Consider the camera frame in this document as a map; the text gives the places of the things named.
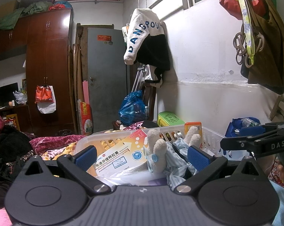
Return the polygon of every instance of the wooden wardrobe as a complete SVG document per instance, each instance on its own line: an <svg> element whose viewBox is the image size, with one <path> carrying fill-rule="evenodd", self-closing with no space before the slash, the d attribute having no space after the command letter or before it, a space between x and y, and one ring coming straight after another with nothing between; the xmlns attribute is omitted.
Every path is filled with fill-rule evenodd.
<svg viewBox="0 0 284 226"><path fill-rule="evenodd" d="M28 106L33 132L39 137L75 130L68 75L72 25L72 9L58 9L20 18L13 30L0 30L0 53L27 45ZM36 86L43 85L53 86L54 113L40 113L35 103Z"/></svg>

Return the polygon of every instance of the stuffed toy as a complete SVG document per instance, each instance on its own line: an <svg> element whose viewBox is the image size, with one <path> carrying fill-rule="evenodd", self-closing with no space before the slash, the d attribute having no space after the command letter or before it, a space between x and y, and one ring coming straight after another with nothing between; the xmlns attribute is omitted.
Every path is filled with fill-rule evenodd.
<svg viewBox="0 0 284 226"><path fill-rule="evenodd" d="M160 138L157 130L151 129L147 133L148 147L145 149L150 172L161 173L166 168L167 144Z"/></svg>
<svg viewBox="0 0 284 226"><path fill-rule="evenodd" d="M184 138L185 143L189 146L199 147L202 143L202 137L199 135L197 127L191 127ZM147 133L148 147L145 149L145 155L148 167L151 172L161 173L166 168L167 144L164 139L160 138L157 130L151 129Z"/></svg>
<svg viewBox="0 0 284 226"><path fill-rule="evenodd" d="M202 137L199 135L199 130L197 127L190 127L184 138L184 142L189 144L189 146L194 145L198 148L200 147L202 143Z"/></svg>

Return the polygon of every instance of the white plastic basket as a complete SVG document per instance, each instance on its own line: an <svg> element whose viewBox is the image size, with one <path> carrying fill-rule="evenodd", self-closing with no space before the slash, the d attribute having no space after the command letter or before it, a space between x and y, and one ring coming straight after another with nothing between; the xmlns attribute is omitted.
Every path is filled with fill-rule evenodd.
<svg viewBox="0 0 284 226"><path fill-rule="evenodd" d="M166 141L173 142L177 140L178 138L184 138L185 137L185 128L184 125L178 125L178 126L168 126L168 127L157 127L156 128L159 133L161 133ZM150 129L143 129L143 131L147 134ZM97 155L102 154L105 152L105 148L102 146L102 142L105 141L106 144L109 147L112 147L113 144L118 143L117 139L124 139L130 134L135 132L135 130L132 131L123 131L123 132L114 132L114 133L101 133L101 134L93 134L87 137L84 137L83 139L79 140L76 148L75 148L75 154L82 151L89 145L94 145L97 149ZM205 127L202 127L202 133L203 133L203 149L209 149L214 154L219 154L227 157L228 160L235 160L240 161L245 155L248 155L247 151L230 151L230 152L223 152L223 150L220 148L220 141L224 138L224 136L208 129Z"/></svg>

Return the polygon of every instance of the water bottle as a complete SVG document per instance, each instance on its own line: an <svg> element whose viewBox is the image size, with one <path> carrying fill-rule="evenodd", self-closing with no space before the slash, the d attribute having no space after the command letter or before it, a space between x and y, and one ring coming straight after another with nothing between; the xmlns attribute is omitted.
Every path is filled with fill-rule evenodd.
<svg viewBox="0 0 284 226"><path fill-rule="evenodd" d="M148 115L149 115L148 106L145 106L145 116L146 116L146 120L148 120Z"/></svg>
<svg viewBox="0 0 284 226"><path fill-rule="evenodd" d="M243 118L242 119L242 127L255 127L259 126L260 124L251 120L250 118Z"/></svg>

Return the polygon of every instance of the white plastic bag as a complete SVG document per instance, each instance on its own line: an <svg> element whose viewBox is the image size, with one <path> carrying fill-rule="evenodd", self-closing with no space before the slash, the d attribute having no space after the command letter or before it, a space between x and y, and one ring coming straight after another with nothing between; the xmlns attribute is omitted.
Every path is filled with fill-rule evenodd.
<svg viewBox="0 0 284 226"><path fill-rule="evenodd" d="M21 92L15 91L14 96L18 105L26 104L27 102L27 93L23 94Z"/></svg>
<svg viewBox="0 0 284 226"><path fill-rule="evenodd" d="M115 185L159 186L167 185L166 175L146 171L123 170L108 176L95 176L98 180L113 188Z"/></svg>
<svg viewBox="0 0 284 226"><path fill-rule="evenodd" d="M54 95L54 90L53 86L49 86L51 88L52 92L52 98L53 98L53 103L51 102L38 102L38 110L42 114L50 114L56 111L56 102L55 102L55 95Z"/></svg>

